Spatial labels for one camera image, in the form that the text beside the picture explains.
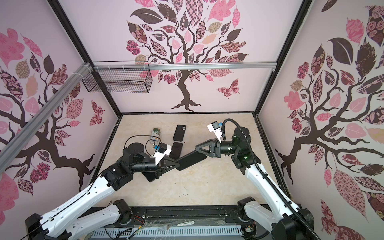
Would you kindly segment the blue edged black smartphone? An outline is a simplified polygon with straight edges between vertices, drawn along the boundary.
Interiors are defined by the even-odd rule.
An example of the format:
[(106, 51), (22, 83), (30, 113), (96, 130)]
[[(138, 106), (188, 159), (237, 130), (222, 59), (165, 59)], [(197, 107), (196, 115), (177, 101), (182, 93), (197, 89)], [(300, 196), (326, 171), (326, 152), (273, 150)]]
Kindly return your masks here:
[(183, 143), (174, 142), (169, 157), (173, 160), (177, 160), (181, 156)]

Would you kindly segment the black phone case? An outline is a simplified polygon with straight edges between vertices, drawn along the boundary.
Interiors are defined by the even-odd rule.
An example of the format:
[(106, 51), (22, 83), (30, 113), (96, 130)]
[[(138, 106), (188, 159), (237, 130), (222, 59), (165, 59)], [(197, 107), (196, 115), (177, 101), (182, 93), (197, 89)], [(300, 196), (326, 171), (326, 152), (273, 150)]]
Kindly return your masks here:
[(197, 151), (192, 151), (191, 153), (179, 158), (176, 160), (176, 163), (179, 164), (179, 166), (176, 168), (178, 171), (185, 170), (194, 164), (197, 164), (203, 160), (205, 160), (207, 156), (205, 154), (202, 154)]
[(186, 125), (177, 125), (174, 132), (173, 141), (182, 142), (186, 132)]

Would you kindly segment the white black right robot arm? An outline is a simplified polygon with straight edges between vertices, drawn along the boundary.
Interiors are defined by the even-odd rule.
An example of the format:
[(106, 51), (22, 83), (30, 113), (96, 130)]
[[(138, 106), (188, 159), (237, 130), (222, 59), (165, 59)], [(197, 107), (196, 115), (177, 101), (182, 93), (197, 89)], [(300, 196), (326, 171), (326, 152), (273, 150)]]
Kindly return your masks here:
[(230, 156), (237, 169), (259, 190), (268, 207), (256, 200), (240, 202), (241, 218), (250, 219), (262, 226), (274, 240), (313, 240), (313, 216), (307, 209), (301, 209), (271, 179), (261, 160), (251, 147), (249, 130), (236, 127), (232, 139), (226, 141), (222, 126), (208, 125), (216, 138), (196, 145), (196, 151), (211, 158)]

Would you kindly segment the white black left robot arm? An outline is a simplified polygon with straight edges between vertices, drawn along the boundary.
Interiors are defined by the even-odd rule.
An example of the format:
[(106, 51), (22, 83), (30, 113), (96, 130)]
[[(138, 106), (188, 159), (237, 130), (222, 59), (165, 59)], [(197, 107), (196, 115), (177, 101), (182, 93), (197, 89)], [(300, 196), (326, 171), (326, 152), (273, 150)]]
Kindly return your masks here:
[(116, 163), (103, 170), (88, 187), (59, 207), (25, 220), (28, 240), (77, 240), (101, 227), (113, 223), (129, 223), (133, 212), (124, 200), (84, 216), (83, 214), (104, 198), (117, 192), (133, 180), (135, 173), (149, 173), (152, 180), (178, 168), (179, 163), (169, 157), (171, 146), (161, 143), (153, 156), (145, 153), (145, 146), (132, 143), (123, 149)]

